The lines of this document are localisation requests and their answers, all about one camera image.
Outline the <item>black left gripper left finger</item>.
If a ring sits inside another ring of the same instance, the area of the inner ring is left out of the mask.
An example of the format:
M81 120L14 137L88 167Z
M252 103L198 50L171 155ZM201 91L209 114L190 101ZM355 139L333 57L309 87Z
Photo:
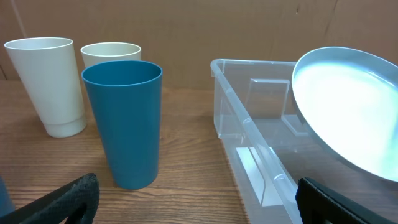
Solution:
M2 224L92 224L100 199L97 176L89 173L1 217Z

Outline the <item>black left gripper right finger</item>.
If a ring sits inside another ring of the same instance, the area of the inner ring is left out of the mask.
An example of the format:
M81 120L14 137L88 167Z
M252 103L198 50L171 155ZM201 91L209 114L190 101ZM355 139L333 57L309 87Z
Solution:
M303 224L394 224L309 177L299 180L295 199Z

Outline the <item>clear plastic storage bin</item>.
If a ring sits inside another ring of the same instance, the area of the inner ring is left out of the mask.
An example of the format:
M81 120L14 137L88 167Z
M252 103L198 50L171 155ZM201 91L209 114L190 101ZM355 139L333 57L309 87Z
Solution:
M251 223L300 223L297 183L309 177L397 221L397 184L324 150L300 122L293 62L212 61L214 125Z

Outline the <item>grey green plate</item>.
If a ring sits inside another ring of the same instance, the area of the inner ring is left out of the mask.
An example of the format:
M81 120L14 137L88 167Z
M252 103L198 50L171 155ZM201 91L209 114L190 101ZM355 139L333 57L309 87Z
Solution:
M347 47L303 55L292 72L300 121L342 163L397 182L397 65Z

